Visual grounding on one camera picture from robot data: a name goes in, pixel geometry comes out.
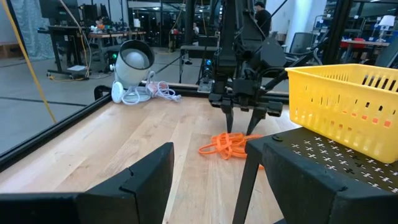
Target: yellow plastic basket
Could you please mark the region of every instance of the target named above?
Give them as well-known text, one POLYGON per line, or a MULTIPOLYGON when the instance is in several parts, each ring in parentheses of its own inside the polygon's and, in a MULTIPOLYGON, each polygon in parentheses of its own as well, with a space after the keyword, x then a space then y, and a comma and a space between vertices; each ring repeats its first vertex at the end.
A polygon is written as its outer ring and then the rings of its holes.
POLYGON ((286 70, 293 122, 381 162, 398 160, 398 70, 359 64, 286 70))

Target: wooden tabletop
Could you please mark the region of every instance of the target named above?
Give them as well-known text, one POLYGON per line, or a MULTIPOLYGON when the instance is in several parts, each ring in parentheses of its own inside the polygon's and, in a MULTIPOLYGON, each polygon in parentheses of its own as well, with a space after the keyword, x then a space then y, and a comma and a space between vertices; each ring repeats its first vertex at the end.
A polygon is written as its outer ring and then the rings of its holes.
MULTIPOLYGON (((251 113, 234 113, 233 131, 246 132, 251 113)), ((286 107, 281 118, 261 121, 254 134, 297 127, 286 107)), ((0 173, 0 192, 85 191, 163 143, 174 142, 174 176, 164 223, 232 223, 244 160, 198 153, 212 136, 225 131, 225 115, 207 99, 153 99, 137 106, 110 102, 0 173)), ((246 223, 271 224, 281 218, 266 174, 260 171, 246 223)))
POLYGON ((342 42, 346 42, 349 44, 365 44, 365 45, 383 46, 383 47, 388 47, 390 45, 390 43, 387 42, 372 42, 372 41, 360 41, 360 40, 342 40, 342 42))

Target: monitor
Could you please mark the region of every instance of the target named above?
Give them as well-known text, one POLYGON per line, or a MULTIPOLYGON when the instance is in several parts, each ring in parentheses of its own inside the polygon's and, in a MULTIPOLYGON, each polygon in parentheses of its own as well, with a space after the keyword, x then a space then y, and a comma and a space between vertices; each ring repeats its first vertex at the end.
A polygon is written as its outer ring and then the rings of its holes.
POLYGON ((101 16, 109 18, 108 10, 106 10, 106 6, 104 4, 101 4, 101 16))
MULTIPOLYGON (((79 21, 80 13, 77 0, 63 0, 63 2, 69 8, 76 20, 79 21)), ((72 20, 59 0, 40 0, 40 9, 42 11, 43 18, 55 19, 57 21, 72 20)))
POLYGON ((83 4, 81 6, 83 8, 83 19, 95 21, 98 18, 98 11, 97 11, 97 4, 94 5, 87 5, 83 4))

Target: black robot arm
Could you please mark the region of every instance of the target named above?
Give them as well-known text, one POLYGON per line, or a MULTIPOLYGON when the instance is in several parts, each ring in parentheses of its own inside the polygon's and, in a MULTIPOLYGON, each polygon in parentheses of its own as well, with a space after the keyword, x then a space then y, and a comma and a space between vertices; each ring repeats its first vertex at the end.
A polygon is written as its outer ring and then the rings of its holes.
MULTIPOLYGON (((253 110, 246 132, 251 134, 266 114, 280 116, 282 113, 283 104, 265 100, 265 94, 287 79, 284 71, 287 60, 278 41, 267 38, 255 22, 251 0, 223 0, 222 5, 220 49, 214 57, 214 84, 209 101, 225 113, 229 133, 232 131, 234 107, 242 111, 253 110), (273 79, 262 85, 265 76, 273 79)), ((305 65, 313 58, 314 50, 325 44, 321 42, 309 52, 297 55, 299 58, 290 67, 305 65)))

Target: cardboard box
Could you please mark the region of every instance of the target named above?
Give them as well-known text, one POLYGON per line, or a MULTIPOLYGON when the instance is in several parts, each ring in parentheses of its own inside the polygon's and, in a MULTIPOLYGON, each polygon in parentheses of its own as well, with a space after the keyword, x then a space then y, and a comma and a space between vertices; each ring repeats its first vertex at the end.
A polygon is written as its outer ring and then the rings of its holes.
POLYGON ((22 57, 22 51, 18 43, 0 42, 0 58, 22 57))

